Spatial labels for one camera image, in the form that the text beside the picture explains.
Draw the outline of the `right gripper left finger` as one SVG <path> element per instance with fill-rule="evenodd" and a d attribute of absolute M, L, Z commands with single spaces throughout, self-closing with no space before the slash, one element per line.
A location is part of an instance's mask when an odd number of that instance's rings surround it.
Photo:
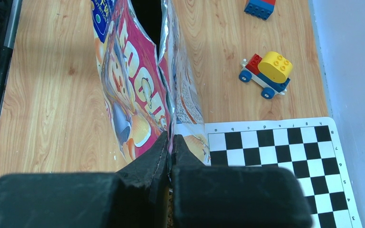
<path fill-rule="evenodd" d="M 117 172 L 0 178 L 0 228 L 164 228 L 170 155 L 163 132 Z"/>

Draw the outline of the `pink pet food bag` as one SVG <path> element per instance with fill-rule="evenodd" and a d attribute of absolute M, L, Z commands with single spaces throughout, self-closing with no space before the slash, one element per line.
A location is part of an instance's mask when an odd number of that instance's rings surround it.
<path fill-rule="evenodd" d="M 183 136 L 210 162 L 205 123 L 171 0 L 90 2 L 97 69 L 121 157 L 130 163 L 159 135 Z"/>

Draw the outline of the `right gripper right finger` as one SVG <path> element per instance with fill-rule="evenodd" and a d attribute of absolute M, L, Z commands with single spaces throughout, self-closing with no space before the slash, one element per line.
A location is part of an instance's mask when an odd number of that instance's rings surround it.
<path fill-rule="evenodd" d="M 294 174 L 278 167 L 206 166 L 173 137 L 176 228 L 309 228 L 311 210 Z"/>

